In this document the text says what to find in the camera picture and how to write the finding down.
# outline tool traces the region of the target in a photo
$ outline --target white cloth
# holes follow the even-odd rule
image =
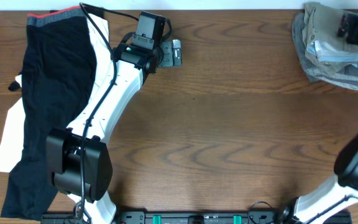
[[[108,21],[92,14],[89,15],[99,27],[105,38],[109,39]],[[87,21],[91,45],[96,54],[96,75],[91,97],[89,98],[89,101],[91,101],[107,75],[111,60],[110,52],[102,37],[90,20],[87,19]],[[16,76],[15,80],[20,86],[22,85],[21,75]],[[23,109],[23,101],[22,98],[20,98],[7,112],[4,132],[0,144],[0,172],[10,172],[21,160],[24,141],[24,119],[25,113]]]

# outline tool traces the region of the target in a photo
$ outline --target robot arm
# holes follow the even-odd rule
[[[112,177],[107,144],[112,131],[129,100],[140,90],[150,73],[155,73],[157,67],[181,65],[180,41],[164,42],[170,34],[169,32],[168,35],[162,35],[165,22],[169,25],[171,32],[168,19],[142,12],[136,33],[126,35],[121,43],[111,50],[112,61],[106,78],[86,108],[67,126],[66,130],[53,129],[48,135],[46,147],[48,181],[78,205],[82,193],[80,171],[82,147],[80,146],[83,138],[81,135],[87,120],[97,108],[97,104],[100,104],[90,121],[84,140],[86,153],[83,165],[87,216],[54,217],[53,222],[64,223],[69,220],[78,223],[82,222],[78,220],[79,218],[87,220],[88,217],[93,223],[112,222],[116,206],[107,192]],[[131,44],[126,44],[128,37],[132,37]]]
[[[344,16],[338,35],[358,44],[358,16]],[[315,191],[294,200],[283,211],[284,223],[320,224],[358,203],[358,135],[339,153],[334,174]]]

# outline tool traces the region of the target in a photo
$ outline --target gray cloth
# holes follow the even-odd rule
[[[347,44],[336,35],[345,13],[349,12],[318,2],[305,4],[302,37],[306,58],[329,75],[358,62],[358,46]]]
[[[348,65],[334,74],[328,74],[306,57],[305,52],[307,51],[303,43],[302,35],[302,30],[305,28],[304,17],[305,15],[303,13],[298,13],[295,16],[292,24],[292,39],[302,69],[309,81],[315,82],[322,80],[344,88],[358,90],[358,69],[356,69],[355,66]]]

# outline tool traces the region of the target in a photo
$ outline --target green connector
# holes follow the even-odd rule
[[[161,224],[161,216],[160,215],[153,216],[153,224]]]
[[[241,224],[241,216],[240,215],[233,216],[233,224]]]

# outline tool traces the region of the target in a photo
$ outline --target wood grain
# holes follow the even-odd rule
[[[358,92],[308,82],[291,40],[298,11],[155,12],[182,41],[183,66],[149,76],[119,120],[109,144],[114,203],[150,211],[247,210],[257,200],[279,207],[332,174],[358,132]],[[7,86],[21,70],[27,13],[0,12],[0,140],[20,98]],[[106,17],[112,46],[136,28]],[[0,211],[7,177],[0,173]],[[50,211],[72,206],[58,194]],[[358,223],[358,205],[351,211]]]

